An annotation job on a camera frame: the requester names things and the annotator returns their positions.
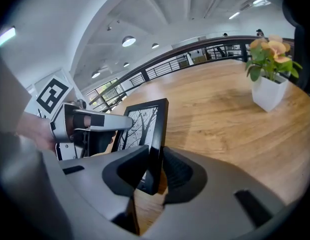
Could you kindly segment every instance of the railing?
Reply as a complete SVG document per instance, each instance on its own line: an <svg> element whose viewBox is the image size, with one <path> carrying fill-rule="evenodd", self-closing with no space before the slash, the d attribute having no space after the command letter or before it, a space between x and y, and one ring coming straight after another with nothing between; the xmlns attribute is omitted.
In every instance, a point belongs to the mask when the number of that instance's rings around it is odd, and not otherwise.
<svg viewBox="0 0 310 240"><path fill-rule="evenodd" d="M198 42L194 42L191 44L187 44L181 46L179 48L170 50L150 61L144 63L143 65L135 68L134 70L128 72L118 81L116 81L109 88L104 90L98 96L96 96L89 104L91 105L93 102L98 100L101 96L111 91L117 85L123 83L124 81L129 80L133 85L132 88L125 90L122 93L117 94L109 100L106 100L104 103L112 100L115 97L120 97L124 93L140 86L144 82L148 82L152 79L164 76L166 74L170 74L175 71L179 71L182 69L186 69L192 66L222 61L222 60L241 60L243 62L247 62L248 58L251 57L249 44L257 39L257 36L228 36L228 37L217 37L206 40L201 40ZM292 47L290 54L293 54L293 40L285 39L285 42L289 43ZM194 65L190 65L187 59L187 54L191 54L191 52L197 52L200 56L193 55ZM115 107L121 99L117 99L112 104L109 105L110 109Z"/></svg>

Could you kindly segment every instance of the white ceiling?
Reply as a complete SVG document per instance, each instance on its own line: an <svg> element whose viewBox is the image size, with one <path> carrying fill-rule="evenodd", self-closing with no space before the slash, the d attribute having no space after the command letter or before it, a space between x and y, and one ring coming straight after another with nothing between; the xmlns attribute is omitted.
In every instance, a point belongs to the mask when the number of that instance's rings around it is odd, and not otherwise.
<svg viewBox="0 0 310 240"><path fill-rule="evenodd" d="M132 66L151 53L154 42L161 46L173 45L207 34L212 24L227 24L228 18L246 1L122 0L90 37L78 61L74 81L82 90L126 70L123 64L129 62ZM112 27L110 31L107 31L108 26ZM122 47L122 39L127 35L134 36L137 41L132 46ZM92 79L92 72L101 68L109 70L103 70L99 77Z"/></svg>

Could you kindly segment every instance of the black picture frame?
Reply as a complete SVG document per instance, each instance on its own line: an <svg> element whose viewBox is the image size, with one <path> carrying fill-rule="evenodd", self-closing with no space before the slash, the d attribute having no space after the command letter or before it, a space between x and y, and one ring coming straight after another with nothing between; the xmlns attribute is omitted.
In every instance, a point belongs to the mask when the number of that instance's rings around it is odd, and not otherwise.
<svg viewBox="0 0 310 240"><path fill-rule="evenodd" d="M128 106L124 113L124 115L127 116L129 112L132 111L140 111L151 107L158 107L152 144L149 151L149 165L146 171L146 178L145 181L141 180L137 186L137 189L150 195L154 195L158 192L160 173L163 161L162 149L165 146L165 138L166 138L168 105L169 105L168 99L162 98L158 100ZM120 138L123 132L124 130L120 130L117 132L111 152L115 152L118 150Z"/></svg>

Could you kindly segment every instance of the white flower pot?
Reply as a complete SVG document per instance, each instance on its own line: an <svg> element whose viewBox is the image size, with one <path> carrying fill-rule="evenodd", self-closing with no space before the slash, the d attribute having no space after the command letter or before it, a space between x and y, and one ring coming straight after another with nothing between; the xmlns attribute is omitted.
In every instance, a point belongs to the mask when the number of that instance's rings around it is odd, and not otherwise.
<svg viewBox="0 0 310 240"><path fill-rule="evenodd" d="M254 102L263 110L269 112L275 108L284 97L288 80L280 75L275 76L275 80L280 83L273 82L265 77L262 70L257 81L253 82L251 93Z"/></svg>

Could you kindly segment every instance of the potted plant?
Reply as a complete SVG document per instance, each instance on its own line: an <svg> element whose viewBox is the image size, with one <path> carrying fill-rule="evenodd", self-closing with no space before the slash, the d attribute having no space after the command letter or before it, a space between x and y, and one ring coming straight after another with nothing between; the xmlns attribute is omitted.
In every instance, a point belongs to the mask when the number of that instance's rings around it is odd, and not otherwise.
<svg viewBox="0 0 310 240"><path fill-rule="evenodd" d="M270 35L268 39L259 38L250 44L252 60L245 68L253 81L253 100L267 112L280 103L288 85L288 80L279 72L290 72L297 78L298 72L293 65L301 69L298 63L285 56L290 50L289 44L283 43L277 35Z"/></svg>

